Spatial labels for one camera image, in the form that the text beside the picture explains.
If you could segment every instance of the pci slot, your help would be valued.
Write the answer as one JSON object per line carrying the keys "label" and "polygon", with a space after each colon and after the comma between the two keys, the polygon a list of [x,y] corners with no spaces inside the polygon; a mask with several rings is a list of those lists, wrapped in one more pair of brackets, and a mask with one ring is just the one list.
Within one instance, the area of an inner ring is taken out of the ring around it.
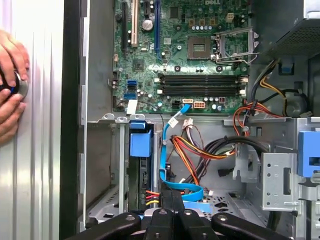
{"label": "pci slot", "polygon": [[139,0],[132,0],[131,46],[138,47]]}

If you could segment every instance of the blue drive bracket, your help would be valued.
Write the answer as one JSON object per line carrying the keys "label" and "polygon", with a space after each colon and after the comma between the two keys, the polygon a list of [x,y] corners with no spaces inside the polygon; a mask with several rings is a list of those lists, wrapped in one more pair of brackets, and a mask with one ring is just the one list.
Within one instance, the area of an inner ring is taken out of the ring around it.
{"label": "blue drive bracket", "polygon": [[152,151],[151,130],[148,133],[131,133],[130,156],[148,158]]}
{"label": "blue drive bracket", "polygon": [[320,171],[320,132],[301,131],[298,135],[298,175],[311,178]]}

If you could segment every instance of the metal frame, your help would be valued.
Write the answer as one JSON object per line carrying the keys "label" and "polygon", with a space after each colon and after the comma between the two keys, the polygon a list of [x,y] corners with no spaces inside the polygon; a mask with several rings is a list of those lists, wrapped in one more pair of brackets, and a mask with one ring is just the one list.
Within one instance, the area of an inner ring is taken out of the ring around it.
{"label": "metal frame", "polygon": [[6,0],[0,10],[0,27],[30,56],[27,107],[0,148],[0,236],[58,240],[64,1]]}
{"label": "metal frame", "polygon": [[[281,211],[278,230],[296,240],[318,239],[319,235],[319,175],[308,179],[297,175],[298,134],[320,128],[320,117],[277,118],[250,121],[251,135],[265,143],[271,153],[262,154],[261,182],[248,183],[246,197],[260,209]],[[286,186],[284,169],[290,169]]]}

